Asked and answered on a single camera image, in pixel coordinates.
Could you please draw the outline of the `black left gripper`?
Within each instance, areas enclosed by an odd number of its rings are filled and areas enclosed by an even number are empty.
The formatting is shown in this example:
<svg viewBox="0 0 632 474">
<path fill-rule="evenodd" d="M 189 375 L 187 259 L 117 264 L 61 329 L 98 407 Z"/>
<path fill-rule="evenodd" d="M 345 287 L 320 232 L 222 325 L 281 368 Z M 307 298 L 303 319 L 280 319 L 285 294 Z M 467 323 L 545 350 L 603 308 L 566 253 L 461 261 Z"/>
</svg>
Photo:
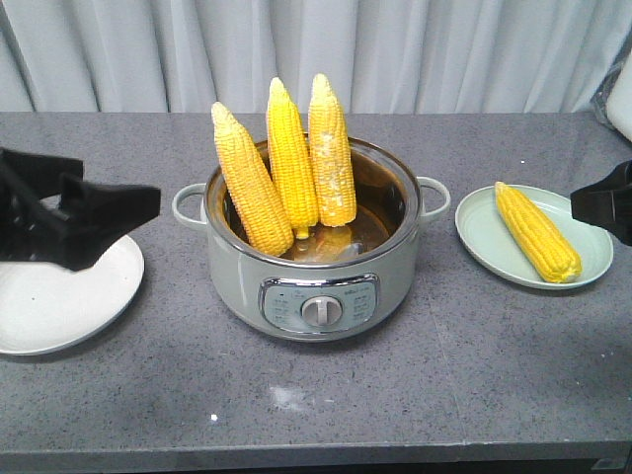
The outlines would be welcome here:
<svg viewBox="0 0 632 474">
<path fill-rule="evenodd" d="M 161 191 L 155 187 L 95 184 L 83 176 L 84 164 L 75 158 L 1 149 L 3 262 L 85 270 L 120 237 L 160 213 Z M 58 194 L 61 218 L 41 202 Z"/>
</svg>

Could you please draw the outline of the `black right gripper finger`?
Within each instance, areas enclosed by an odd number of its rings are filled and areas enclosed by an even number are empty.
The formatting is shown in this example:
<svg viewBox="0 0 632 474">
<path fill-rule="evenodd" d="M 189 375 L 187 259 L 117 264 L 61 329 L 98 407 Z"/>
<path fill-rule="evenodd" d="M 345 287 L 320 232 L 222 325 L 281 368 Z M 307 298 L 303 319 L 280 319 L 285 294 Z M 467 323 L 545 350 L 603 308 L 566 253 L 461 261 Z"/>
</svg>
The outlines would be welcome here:
<svg viewBox="0 0 632 474">
<path fill-rule="evenodd" d="M 600 227 L 631 245 L 631 162 L 617 165 L 603 180 L 571 193 L 574 219 Z"/>
</svg>

